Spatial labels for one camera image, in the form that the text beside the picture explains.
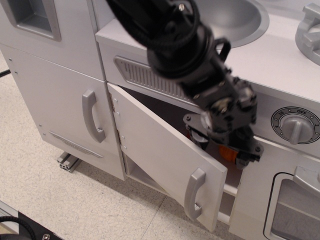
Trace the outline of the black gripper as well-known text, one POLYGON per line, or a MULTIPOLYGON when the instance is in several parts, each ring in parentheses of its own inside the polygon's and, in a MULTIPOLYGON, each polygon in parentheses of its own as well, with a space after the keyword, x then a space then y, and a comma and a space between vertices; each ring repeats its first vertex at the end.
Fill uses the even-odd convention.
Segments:
POLYGON ((186 129, 189 131, 191 141, 206 150, 209 142, 226 146, 237 151, 235 164, 237 168, 245 168, 251 160, 259 160, 264 153, 264 147, 254 138, 249 126, 235 130, 217 132, 211 130, 200 114, 188 113, 183 117, 186 129))

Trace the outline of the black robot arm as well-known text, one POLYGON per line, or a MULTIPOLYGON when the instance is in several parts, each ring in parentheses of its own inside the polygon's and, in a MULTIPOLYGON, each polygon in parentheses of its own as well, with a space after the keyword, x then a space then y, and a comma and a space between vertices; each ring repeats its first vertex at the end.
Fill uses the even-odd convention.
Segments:
POLYGON ((243 169, 259 161, 263 146, 250 124, 257 120, 257 95, 250 83, 231 75, 225 60, 226 38, 215 38, 201 22, 197 4, 181 7, 172 0, 110 0, 123 28, 147 49, 151 69, 174 81, 201 109, 183 120, 191 140, 205 149, 219 145, 225 159, 243 169))

